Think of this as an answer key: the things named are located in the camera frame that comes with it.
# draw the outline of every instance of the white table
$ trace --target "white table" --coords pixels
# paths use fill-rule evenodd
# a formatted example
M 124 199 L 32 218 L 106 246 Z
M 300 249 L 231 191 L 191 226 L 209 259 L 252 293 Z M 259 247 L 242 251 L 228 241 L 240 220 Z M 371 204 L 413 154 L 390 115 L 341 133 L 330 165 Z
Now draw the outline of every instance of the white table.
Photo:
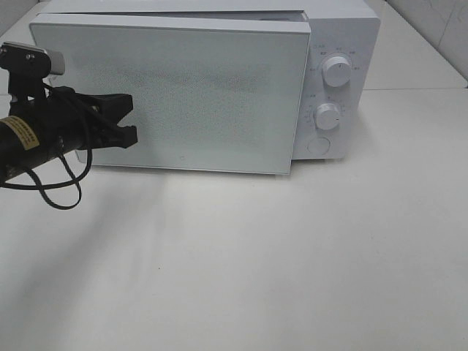
M 365 89 L 467 87 L 467 81 L 390 5 L 379 6 L 381 0 L 369 1 L 378 12 L 382 9 L 382 25 Z M 32 44 L 28 24 L 46 4 L 33 7 L 0 37 L 0 42 Z M 7 80 L 6 71 L 0 69 L 0 94 L 7 93 Z
M 290 177 L 94 167 L 68 212 L 0 189 L 0 350 L 466 350 L 467 110 L 365 91 L 349 156 Z

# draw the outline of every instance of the white wall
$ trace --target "white wall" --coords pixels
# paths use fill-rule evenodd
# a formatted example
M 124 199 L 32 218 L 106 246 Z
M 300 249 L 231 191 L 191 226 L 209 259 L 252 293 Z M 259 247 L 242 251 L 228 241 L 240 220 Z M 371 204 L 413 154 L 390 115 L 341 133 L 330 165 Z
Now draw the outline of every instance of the white wall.
M 37 0 L 0 0 L 0 35 L 29 11 Z
M 468 0 L 388 0 L 468 78 Z

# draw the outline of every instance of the microwave door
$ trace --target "microwave door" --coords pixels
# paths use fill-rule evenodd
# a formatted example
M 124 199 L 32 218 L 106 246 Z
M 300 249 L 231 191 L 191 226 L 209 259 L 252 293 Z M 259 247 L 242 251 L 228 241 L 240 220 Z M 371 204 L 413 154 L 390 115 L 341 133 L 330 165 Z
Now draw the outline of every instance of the microwave door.
M 307 22 L 41 14 L 31 31 L 64 54 L 53 85 L 133 96 L 138 144 L 97 150 L 94 163 L 289 173 Z

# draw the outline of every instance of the timer knob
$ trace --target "timer knob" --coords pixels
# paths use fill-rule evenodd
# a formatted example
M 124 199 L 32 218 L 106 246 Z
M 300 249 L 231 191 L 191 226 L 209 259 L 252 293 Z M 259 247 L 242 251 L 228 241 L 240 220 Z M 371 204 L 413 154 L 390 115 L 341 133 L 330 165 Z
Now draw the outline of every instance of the timer knob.
M 322 104 L 314 112 L 315 125 L 321 130 L 330 130 L 339 124 L 341 111 L 335 104 Z
M 343 86 L 351 79 L 351 62 L 344 56 L 330 57 L 323 63 L 322 72 L 329 86 Z

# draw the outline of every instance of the white microwave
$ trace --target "white microwave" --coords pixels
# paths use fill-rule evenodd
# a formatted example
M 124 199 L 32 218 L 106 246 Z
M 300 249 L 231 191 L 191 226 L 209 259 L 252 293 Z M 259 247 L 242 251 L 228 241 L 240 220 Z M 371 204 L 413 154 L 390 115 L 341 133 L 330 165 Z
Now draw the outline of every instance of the white microwave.
M 133 96 L 138 144 L 96 164 L 274 174 L 346 154 L 379 27 L 363 0 L 52 0 L 30 25 L 53 85 Z

